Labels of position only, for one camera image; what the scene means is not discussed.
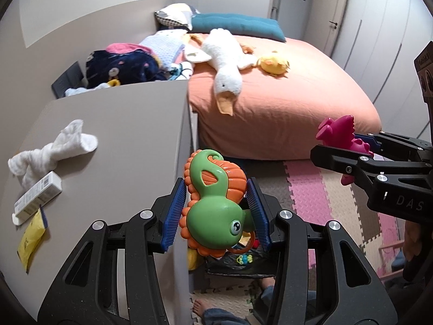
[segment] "teal pillow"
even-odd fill
[[[234,13],[200,13],[192,18],[191,33],[209,34],[212,29],[227,29],[234,35],[286,42],[284,33],[274,19],[237,15]]]

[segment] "bare foot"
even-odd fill
[[[269,286],[275,285],[275,279],[273,277],[266,277],[265,279],[260,279],[258,284],[262,290],[268,288]]]
[[[207,309],[211,309],[212,306],[209,302],[205,300],[195,300],[192,305],[192,311],[196,313],[201,318],[203,317],[203,313],[207,311]]]

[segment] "foam floor mat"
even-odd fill
[[[282,209],[320,225],[329,220],[340,221],[377,274],[390,271],[395,254],[392,250],[384,251],[383,267],[378,247],[399,240],[396,219],[369,210],[365,192],[354,184],[341,185],[341,174],[315,167],[310,160],[229,160],[238,164],[248,178],[256,177],[261,191],[276,197]],[[314,270],[312,251],[309,261],[310,270]]]
[[[233,287],[194,291],[191,294],[191,302],[200,298],[209,302],[214,308],[224,309],[239,318],[245,319],[251,314],[252,304],[259,294],[259,287],[255,282],[252,282],[249,285],[234,285]],[[191,316],[196,323],[202,324],[198,315],[191,313]]]

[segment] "door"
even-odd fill
[[[311,0],[279,0],[278,23],[286,38],[302,40]]]
[[[347,0],[313,0],[304,41],[330,56],[343,20]]]

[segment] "patterned pillow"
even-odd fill
[[[156,20],[169,28],[186,27],[192,30],[191,19],[199,13],[194,7],[185,3],[175,3],[155,12]]]

